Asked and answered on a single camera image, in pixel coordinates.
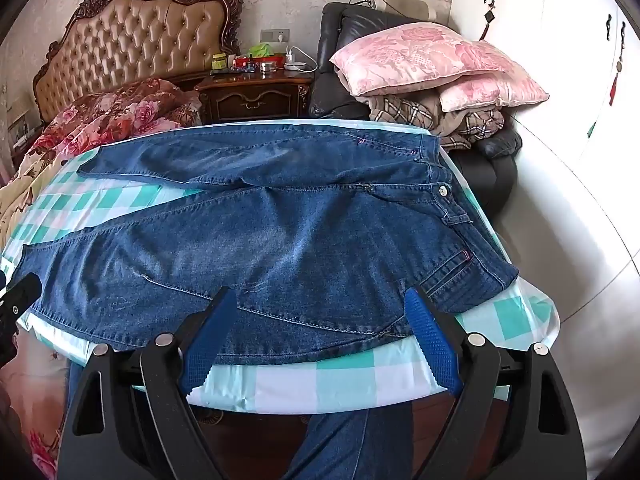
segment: floral comforter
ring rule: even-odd
[[[200,106],[197,92],[158,78],[76,100],[51,121],[0,189],[0,250],[24,209],[70,158],[119,140],[198,126]]]
[[[14,179],[0,189],[0,247],[24,210],[70,158],[118,140],[197,126],[200,106],[197,92],[183,92],[157,78],[76,100],[51,121]],[[23,330],[18,339],[18,356],[0,370],[0,413],[8,412],[7,393],[11,393],[21,421],[16,433],[28,435],[21,437],[25,448],[31,448],[33,461],[53,480],[68,361]]]

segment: jar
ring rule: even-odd
[[[214,54],[211,57],[211,69],[222,70],[223,68],[226,68],[226,54],[224,52]]]
[[[275,72],[277,68],[275,61],[263,61],[260,63],[260,71],[265,74]]]

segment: pink floral pillow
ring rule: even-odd
[[[497,59],[502,72],[468,75],[438,88],[443,112],[487,105],[532,105],[549,99],[519,64],[486,41],[476,41],[487,56]]]
[[[413,92],[502,70],[500,58],[437,23],[408,23],[358,38],[331,62],[356,97]]]

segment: wooden nightstand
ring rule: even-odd
[[[194,89],[204,105],[204,124],[306,116],[311,73],[278,70],[207,77]]]

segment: drawer handle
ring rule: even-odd
[[[244,103],[244,106],[247,110],[255,110],[256,108],[260,108],[264,104],[264,101],[258,101],[257,103]]]

